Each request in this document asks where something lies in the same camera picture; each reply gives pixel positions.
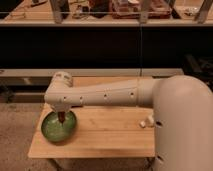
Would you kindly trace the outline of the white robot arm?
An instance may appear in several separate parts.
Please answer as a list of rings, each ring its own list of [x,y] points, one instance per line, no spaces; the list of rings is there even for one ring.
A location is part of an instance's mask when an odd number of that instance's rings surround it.
[[[154,113],[153,171],[213,171],[213,91],[187,75],[74,87],[57,72],[44,96],[56,112],[72,106],[137,106]]]

